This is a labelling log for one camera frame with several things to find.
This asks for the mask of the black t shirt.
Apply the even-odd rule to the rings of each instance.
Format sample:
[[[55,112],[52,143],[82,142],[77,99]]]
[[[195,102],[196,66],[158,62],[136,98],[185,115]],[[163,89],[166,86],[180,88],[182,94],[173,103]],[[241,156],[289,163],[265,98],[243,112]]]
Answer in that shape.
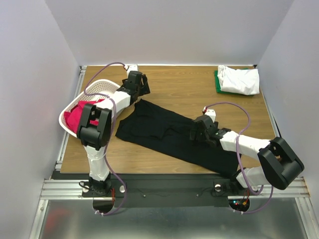
[[[121,120],[116,137],[182,161],[201,166],[224,177],[237,172],[234,152],[213,148],[189,139],[192,119],[145,100],[135,103],[134,111]]]

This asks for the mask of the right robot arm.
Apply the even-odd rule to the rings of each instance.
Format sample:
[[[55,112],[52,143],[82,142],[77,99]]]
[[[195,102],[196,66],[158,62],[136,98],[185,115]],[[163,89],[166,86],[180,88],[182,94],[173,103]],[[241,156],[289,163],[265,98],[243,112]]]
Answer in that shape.
[[[281,137],[272,140],[258,139],[238,133],[228,128],[218,128],[215,117],[207,114],[194,120],[190,130],[190,140],[208,143],[223,151],[235,152],[256,159],[261,166],[241,167],[235,179],[229,182],[234,194],[246,189],[257,190],[258,186],[272,185],[285,190],[305,169],[304,164],[289,144]]]

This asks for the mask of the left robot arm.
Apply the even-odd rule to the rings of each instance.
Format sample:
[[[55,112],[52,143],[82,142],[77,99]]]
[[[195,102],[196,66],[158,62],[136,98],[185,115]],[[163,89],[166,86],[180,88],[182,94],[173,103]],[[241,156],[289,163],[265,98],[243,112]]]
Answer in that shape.
[[[83,107],[76,137],[87,153],[90,173],[87,183],[80,183],[85,193],[107,196],[111,193],[110,169],[106,163],[106,148],[110,141],[120,111],[132,105],[140,96],[150,93],[148,79],[140,71],[131,70],[127,79],[114,93],[88,93],[100,96],[99,103],[87,103]]]

